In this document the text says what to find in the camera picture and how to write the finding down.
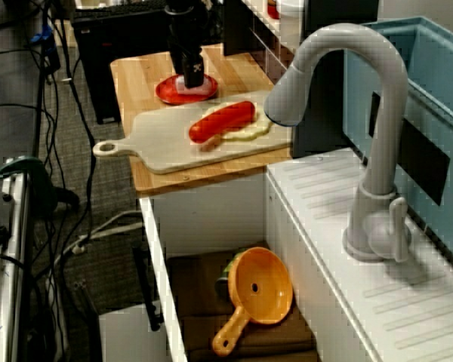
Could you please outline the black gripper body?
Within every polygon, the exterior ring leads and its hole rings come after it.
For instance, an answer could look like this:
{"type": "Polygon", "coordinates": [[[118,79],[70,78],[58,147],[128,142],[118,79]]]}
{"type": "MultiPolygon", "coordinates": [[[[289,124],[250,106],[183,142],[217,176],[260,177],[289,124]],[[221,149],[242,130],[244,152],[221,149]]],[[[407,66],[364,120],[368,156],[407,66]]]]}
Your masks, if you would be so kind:
{"type": "Polygon", "coordinates": [[[202,9],[165,9],[170,20],[168,37],[172,57],[199,57],[208,12],[202,9]]]}

